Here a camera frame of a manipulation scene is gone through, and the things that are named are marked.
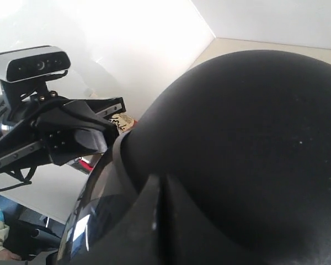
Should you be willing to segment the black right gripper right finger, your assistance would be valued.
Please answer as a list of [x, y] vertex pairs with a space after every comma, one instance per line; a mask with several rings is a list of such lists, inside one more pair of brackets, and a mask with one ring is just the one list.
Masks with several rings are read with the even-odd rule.
[[164, 182], [164, 246], [166, 264], [204, 264], [202, 215], [173, 176]]

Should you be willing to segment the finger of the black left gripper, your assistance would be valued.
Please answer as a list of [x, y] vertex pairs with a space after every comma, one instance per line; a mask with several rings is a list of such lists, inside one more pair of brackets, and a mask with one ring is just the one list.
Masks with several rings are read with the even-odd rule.
[[119, 136], [117, 126], [109, 119], [119, 112], [117, 99], [77, 99], [42, 112], [35, 122], [40, 132], [71, 129], [100, 131], [107, 144]]
[[44, 133], [44, 146], [51, 163], [62, 166], [79, 157], [103, 153], [107, 143], [94, 129], [68, 129]]

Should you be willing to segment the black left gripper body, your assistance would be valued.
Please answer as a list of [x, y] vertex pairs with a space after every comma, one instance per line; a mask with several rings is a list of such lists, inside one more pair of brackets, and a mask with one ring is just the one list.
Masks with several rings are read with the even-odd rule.
[[103, 153], [119, 136], [111, 117], [125, 111], [121, 97], [68, 99], [35, 87], [4, 84], [0, 95], [0, 174], [22, 176], [29, 169], [62, 166]]

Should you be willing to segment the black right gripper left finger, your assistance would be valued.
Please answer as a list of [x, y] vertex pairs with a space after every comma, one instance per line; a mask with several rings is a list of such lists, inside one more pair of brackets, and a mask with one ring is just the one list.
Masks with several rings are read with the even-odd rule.
[[161, 215], [162, 181], [151, 175], [120, 222], [88, 253], [85, 264], [164, 264]]

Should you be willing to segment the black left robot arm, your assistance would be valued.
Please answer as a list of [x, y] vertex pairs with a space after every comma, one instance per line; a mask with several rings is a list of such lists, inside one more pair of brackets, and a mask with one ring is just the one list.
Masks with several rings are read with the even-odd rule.
[[0, 174], [22, 179], [19, 171], [62, 166], [103, 153], [119, 136], [110, 121], [123, 113], [123, 98], [68, 99], [46, 87], [0, 95]]

